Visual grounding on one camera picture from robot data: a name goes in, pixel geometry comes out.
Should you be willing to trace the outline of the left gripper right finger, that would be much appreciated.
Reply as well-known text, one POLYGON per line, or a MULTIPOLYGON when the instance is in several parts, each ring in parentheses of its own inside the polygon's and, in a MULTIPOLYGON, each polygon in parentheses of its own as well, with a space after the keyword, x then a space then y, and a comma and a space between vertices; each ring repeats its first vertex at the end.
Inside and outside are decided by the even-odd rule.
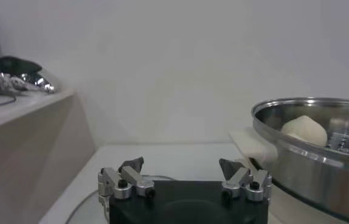
POLYGON ((221 183, 222 198, 231 201, 242 195, 252 202, 266 200, 270 202, 272 192, 272 177, 267 170, 252 172, 238 161, 221 158, 219 165, 225 181, 221 183))

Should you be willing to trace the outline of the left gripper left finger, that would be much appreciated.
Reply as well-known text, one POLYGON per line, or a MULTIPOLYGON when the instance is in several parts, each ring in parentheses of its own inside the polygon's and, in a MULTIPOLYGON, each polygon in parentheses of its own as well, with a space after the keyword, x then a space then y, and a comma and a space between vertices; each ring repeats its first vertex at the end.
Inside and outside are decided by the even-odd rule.
POLYGON ((98 172, 98 195, 127 200, 133 189, 137 196, 153 198, 156 195, 154 181, 144 178, 140 171, 144 158, 124 161, 118 169, 112 167, 101 168, 98 172))

